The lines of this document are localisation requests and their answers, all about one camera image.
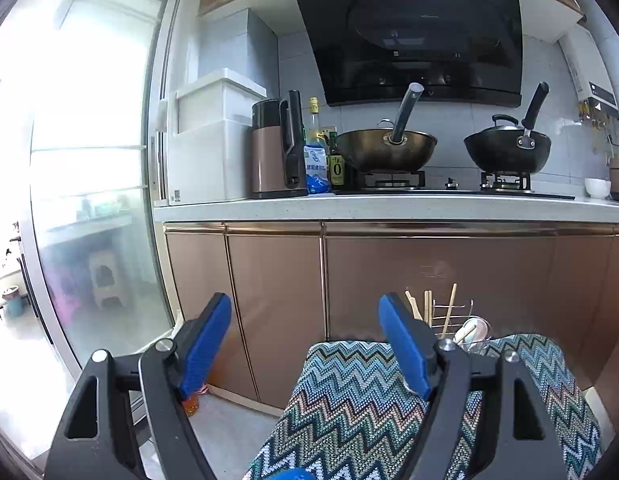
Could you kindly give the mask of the white ceramic spoon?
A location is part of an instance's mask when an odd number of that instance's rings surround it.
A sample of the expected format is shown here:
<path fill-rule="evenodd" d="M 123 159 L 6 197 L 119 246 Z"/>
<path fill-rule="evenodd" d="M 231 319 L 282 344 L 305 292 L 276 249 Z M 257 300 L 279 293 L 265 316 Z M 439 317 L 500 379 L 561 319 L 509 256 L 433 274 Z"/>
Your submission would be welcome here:
<path fill-rule="evenodd" d="M 491 336 L 492 326 L 485 318 L 479 316 L 469 316 L 454 333 L 454 342 L 462 347 L 471 347 L 481 344 Z"/>

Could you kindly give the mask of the wooden chopstick in holder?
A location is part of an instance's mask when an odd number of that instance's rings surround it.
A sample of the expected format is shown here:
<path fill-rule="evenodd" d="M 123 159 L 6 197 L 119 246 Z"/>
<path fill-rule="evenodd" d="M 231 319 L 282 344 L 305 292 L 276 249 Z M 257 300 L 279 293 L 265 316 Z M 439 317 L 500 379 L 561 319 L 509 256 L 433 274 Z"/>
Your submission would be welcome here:
<path fill-rule="evenodd" d="M 423 318 L 420 313 L 416 298 L 413 297 L 413 295 L 411 295 L 411 292 L 408 289 L 405 290 L 405 296 L 408 300 L 408 304 L 410 305 L 410 310 L 411 310 L 411 314 L 413 315 L 413 318 L 415 318 L 416 320 L 422 321 Z"/>
<path fill-rule="evenodd" d="M 432 326 L 432 312 L 433 312 L 433 297 L 431 290 L 424 290 L 423 292 L 423 321 Z"/>
<path fill-rule="evenodd" d="M 443 330 L 441 333 L 442 338 L 446 337 L 449 324 L 451 324 L 451 313 L 453 313 L 453 310 L 455 307 L 457 288 L 458 288 L 457 283 L 454 283 L 453 286 L 451 286 L 451 294 L 449 295 L 449 300 L 448 300 L 447 310 L 446 310 L 446 315 L 445 315 L 445 321 L 444 321 Z"/>

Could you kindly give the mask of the glass utensil holder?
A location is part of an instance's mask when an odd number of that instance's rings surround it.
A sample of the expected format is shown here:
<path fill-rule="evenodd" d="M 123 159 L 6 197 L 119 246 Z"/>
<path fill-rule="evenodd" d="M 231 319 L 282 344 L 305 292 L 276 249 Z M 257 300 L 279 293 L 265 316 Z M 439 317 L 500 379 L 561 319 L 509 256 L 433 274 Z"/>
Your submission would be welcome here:
<path fill-rule="evenodd" d="M 474 312 L 473 299 L 462 306 L 433 304 L 429 324 L 437 338 L 451 339 L 471 353 L 481 353 L 491 339 L 492 326 Z"/>

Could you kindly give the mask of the orange oil bottle on floor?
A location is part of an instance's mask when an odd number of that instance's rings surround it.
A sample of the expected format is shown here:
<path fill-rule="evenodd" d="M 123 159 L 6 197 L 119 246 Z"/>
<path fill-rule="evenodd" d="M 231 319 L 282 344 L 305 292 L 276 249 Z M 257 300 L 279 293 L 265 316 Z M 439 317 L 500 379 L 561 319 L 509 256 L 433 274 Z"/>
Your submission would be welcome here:
<path fill-rule="evenodd" d="M 200 407 L 200 402 L 198 402 L 198 399 L 200 399 L 200 393 L 195 391 L 190 394 L 188 399 L 182 402 L 182 407 L 188 417 L 192 417 L 198 411 L 198 408 Z"/>

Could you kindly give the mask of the zigzag patterned cloth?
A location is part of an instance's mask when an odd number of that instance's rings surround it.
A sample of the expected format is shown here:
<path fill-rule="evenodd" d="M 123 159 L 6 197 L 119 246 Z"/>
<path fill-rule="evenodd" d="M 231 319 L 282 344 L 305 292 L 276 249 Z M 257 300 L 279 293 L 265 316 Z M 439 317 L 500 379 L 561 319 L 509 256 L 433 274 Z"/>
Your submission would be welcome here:
<path fill-rule="evenodd" d="M 555 426 L 567 478 L 585 478 L 602 456 L 600 426 L 560 347 L 538 334 L 514 334 L 473 350 L 521 356 Z M 427 402 L 406 389 L 386 342 L 319 342 L 246 478 L 300 468 L 316 479 L 396 479 L 427 411 Z"/>

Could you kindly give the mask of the white plastic stool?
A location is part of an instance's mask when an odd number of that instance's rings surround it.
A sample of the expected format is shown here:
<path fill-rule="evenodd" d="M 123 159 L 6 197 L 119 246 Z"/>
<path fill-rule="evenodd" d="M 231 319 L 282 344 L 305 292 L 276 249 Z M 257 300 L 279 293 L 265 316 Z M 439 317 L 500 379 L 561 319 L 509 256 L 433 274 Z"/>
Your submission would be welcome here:
<path fill-rule="evenodd" d="M 88 268 L 94 301 L 100 310 L 130 305 L 124 274 L 112 249 L 92 252 L 88 257 Z"/>

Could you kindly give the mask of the white storage box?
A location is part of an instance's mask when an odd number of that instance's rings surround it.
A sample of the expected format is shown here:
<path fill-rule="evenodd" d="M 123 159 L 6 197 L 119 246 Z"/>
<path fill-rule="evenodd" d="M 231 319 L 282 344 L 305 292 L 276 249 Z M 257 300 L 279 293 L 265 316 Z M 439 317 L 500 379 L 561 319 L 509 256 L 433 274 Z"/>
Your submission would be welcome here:
<path fill-rule="evenodd" d="M 264 87 L 229 68 L 172 92 L 166 116 L 169 205 L 251 195 L 252 106 L 266 98 Z"/>

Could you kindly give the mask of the gas stove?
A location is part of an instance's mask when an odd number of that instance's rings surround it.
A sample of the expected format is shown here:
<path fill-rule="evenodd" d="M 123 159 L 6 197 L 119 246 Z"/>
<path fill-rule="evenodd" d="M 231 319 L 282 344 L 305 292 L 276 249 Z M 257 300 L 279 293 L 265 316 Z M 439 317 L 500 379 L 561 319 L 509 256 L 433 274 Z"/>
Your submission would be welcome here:
<path fill-rule="evenodd" d="M 427 183 L 424 170 L 416 172 L 372 172 L 362 174 L 352 171 L 342 185 L 332 188 L 337 195 L 407 195 L 407 194 L 448 194 L 448 195 L 486 195 L 540 200 L 575 200 L 574 195 L 563 193 L 537 192 L 532 188 L 530 174 L 516 172 L 480 173 L 479 184 L 475 188 L 464 188 L 460 182 L 448 177 L 438 188 Z"/>

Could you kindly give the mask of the dark soy sauce bottle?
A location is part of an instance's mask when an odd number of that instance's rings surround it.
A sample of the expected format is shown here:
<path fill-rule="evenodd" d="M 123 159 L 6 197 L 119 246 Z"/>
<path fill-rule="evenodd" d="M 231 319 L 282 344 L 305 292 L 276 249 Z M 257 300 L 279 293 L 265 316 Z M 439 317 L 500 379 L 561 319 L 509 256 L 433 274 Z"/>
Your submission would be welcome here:
<path fill-rule="evenodd" d="M 334 190 L 345 185 L 345 162 L 338 149 L 338 133 L 333 130 L 329 132 L 329 177 Z"/>

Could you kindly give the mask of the blue white salt bag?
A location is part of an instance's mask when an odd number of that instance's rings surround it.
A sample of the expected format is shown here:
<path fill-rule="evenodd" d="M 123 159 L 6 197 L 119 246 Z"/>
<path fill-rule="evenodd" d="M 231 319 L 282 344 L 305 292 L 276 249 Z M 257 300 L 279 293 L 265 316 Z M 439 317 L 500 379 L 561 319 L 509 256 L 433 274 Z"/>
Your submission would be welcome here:
<path fill-rule="evenodd" d="M 309 194 L 323 194 L 331 191 L 328 155 L 321 145 L 304 146 L 306 188 Z"/>

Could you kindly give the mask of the clear oil bottle yellow cap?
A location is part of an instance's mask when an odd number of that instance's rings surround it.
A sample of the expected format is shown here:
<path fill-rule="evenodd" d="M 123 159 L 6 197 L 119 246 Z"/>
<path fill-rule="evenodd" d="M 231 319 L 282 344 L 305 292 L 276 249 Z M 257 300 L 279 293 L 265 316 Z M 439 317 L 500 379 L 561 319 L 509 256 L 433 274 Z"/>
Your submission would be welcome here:
<path fill-rule="evenodd" d="M 315 96 L 309 99 L 309 128 L 307 133 L 307 143 L 312 146 L 321 146 L 326 148 L 328 146 L 323 128 L 320 125 L 319 117 L 319 102 Z"/>

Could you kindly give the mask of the white bowl on counter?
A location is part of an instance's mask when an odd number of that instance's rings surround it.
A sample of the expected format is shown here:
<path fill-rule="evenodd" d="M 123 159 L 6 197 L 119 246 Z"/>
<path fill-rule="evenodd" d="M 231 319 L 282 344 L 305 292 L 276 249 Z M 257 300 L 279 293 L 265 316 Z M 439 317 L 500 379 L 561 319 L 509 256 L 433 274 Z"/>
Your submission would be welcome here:
<path fill-rule="evenodd" d="M 611 182 L 605 179 L 586 178 L 585 191 L 594 200 L 606 200 L 611 194 Z"/>

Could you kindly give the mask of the glass sliding door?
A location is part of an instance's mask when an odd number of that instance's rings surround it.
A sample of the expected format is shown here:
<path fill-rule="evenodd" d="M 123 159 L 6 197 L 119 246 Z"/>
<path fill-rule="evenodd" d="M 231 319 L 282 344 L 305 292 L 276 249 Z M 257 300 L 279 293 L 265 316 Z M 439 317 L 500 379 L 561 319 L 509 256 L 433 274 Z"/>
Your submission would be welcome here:
<path fill-rule="evenodd" d="M 40 463 L 93 352 L 143 350 L 175 324 L 151 217 L 177 0 L 16 0 L 0 26 L 0 212 L 32 308 L 6 316 L 0 430 Z M 128 307 L 100 310 L 88 257 L 112 249 Z"/>

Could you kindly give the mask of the black range hood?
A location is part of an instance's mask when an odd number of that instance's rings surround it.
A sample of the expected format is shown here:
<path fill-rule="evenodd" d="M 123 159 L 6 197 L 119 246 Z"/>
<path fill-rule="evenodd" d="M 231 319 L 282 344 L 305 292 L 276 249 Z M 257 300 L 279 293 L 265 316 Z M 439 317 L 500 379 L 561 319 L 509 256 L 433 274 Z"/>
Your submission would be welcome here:
<path fill-rule="evenodd" d="M 517 107 L 519 0 L 296 0 L 330 106 L 427 101 Z"/>

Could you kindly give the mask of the white water heater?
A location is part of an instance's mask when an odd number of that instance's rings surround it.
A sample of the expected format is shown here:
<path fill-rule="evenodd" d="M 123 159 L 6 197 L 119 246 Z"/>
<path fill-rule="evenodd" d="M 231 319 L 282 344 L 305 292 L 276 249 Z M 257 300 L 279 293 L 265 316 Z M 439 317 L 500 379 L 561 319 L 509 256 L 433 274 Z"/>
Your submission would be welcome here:
<path fill-rule="evenodd" d="M 605 62 L 589 30 L 575 25 L 559 39 L 572 76 L 582 120 L 605 125 L 619 119 L 613 85 Z"/>

